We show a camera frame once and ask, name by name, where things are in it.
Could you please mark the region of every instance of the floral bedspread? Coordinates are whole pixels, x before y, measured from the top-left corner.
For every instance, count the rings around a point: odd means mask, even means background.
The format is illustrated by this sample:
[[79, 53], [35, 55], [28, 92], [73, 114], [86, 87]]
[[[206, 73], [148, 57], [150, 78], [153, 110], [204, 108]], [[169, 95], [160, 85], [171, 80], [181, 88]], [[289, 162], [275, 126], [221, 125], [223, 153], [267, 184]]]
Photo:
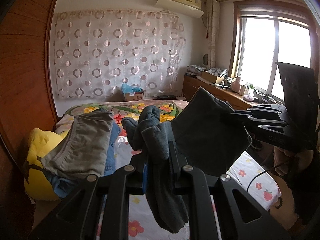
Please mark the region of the floral bedspread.
[[182, 100], [140, 100], [132, 102], [106, 102], [91, 103], [73, 106], [64, 114], [63, 118], [56, 124], [55, 132], [62, 132], [71, 128], [75, 115], [90, 113], [96, 109], [104, 108], [114, 113], [114, 119], [121, 128], [120, 136], [126, 136], [126, 131], [122, 128], [121, 119], [131, 117], [138, 120], [140, 113], [146, 106], [154, 105], [161, 110], [160, 122], [171, 121], [187, 106], [188, 102]]

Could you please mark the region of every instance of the black cable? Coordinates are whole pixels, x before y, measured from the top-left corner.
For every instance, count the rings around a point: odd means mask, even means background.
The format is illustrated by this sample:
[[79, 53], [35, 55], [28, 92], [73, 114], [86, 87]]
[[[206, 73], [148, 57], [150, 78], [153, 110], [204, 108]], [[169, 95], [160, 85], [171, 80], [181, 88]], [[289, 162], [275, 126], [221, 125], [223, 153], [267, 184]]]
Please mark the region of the black cable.
[[271, 170], [273, 170], [273, 169], [275, 169], [275, 168], [277, 168], [277, 167], [280, 167], [281, 165], [287, 163], [288, 161], [289, 161], [289, 160], [287, 160], [287, 161], [285, 161], [285, 162], [283, 162], [283, 163], [280, 163], [280, 164], [278, 164], [278, 165], [276, 165], [276, 166], [274, 166], [274, 167], [272, 167], [272, 168], [270, 168], [270, 169], [267, 169], [267, 170], [259, 173], [257, 176], [255, 176], [255, 177], [250, 181], [249, 186], [247, 187], [247, 192], [248, 192], [248, 190], [249, 190], [249, 187], [250, 187], [251, 183], [252, 183], [257, 177], [259, 177], [260, 175], [265, 174], [266, 172], [271, 171]]
[[202, 19], [202, 23], [204, 25], [204, 27], [208, 28], [205, 24], [204, 24], [204, 20], [203, 20], [203, 17], [201, 16], [201, 19]]

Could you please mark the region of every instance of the cardboard box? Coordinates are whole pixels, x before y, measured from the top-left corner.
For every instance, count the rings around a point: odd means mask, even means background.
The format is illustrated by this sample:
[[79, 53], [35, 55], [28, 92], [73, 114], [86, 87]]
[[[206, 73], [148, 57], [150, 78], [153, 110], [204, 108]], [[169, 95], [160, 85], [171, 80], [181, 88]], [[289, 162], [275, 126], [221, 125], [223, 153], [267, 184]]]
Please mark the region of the cardboard box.
[[202, 71], [201, 77], [204, 78], [205, 80], [208, 80], [209, 82], [211, 82], [213, 84], [220, 84], [224, 79], [224, 77], [215, 76], [207, 71]]
[[143, 99], [144, 92], [133, 92], [133, 93], [126, 93], [124, 95], [124, 100], [128, 101], [138, 101]]

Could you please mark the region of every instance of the sheer curtain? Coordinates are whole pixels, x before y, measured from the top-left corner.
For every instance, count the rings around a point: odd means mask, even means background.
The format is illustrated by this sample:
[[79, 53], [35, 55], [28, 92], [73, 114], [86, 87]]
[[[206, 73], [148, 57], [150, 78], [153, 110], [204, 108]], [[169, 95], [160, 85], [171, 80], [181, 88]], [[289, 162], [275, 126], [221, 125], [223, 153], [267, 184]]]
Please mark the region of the sheer curtain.
[[81, 10], [55, 14], [50, 71], [63, 99], [106, 97], [123, 83], [178, 91], [183, 23], [169, 13]]
[[220, 3], [217, 0], [207, 0], [207, 28], [208, 28], [208, 66], [207, 69], [216, 66], [216, 40], [219, 30]]

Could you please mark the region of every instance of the books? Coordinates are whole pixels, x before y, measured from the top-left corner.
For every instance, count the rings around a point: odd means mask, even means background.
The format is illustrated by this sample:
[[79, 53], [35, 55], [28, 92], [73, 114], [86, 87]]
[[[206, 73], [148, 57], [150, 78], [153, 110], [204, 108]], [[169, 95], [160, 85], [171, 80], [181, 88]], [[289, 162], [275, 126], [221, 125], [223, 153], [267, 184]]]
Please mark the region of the books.
[[206, 67], [198, 66], [198, 65], [188, 65], [187, 67], [187, 76], [196, 77], [201, 74], [201, 71], [205, 70]]
[[221, 69], [221, 68], [218, 68], [218, 67], [214, 67], [214, 68], [211, 68], [209, 70], [207, 70], [206, 72], [208, 72], [209, 74], [211, 75], [215, 75], [217, 77], [224, 77], [225, 74], [227, 73], [227, 69]]

